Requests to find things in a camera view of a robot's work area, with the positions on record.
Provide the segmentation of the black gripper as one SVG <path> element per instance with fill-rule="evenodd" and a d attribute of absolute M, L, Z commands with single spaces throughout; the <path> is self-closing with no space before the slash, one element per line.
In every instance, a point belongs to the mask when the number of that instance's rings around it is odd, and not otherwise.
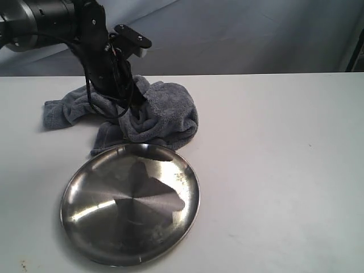
<path fill-rule="evenodd" d="M 125 98 L 129 109 L 139 111 L 147 99 L 133 82 L 130 63 L 109 40 L 104 7 L 83 2 L 77 7 L 77 16 L 79 46 L 95 91 Z"/>

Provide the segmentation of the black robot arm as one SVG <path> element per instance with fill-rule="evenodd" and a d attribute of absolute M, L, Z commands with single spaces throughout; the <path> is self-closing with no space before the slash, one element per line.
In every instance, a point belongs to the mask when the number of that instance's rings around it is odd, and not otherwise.
<path fill-rule="evenodd" d="M 1 47 L 26 52 L 56 44 L 79 59 L 89 101 L 94 89 L 125 110 L 145 103 L 128 59 L 144 56 L 152 43 L 125 24 L 108 31 L 97 1 L 1 1 Z"/>

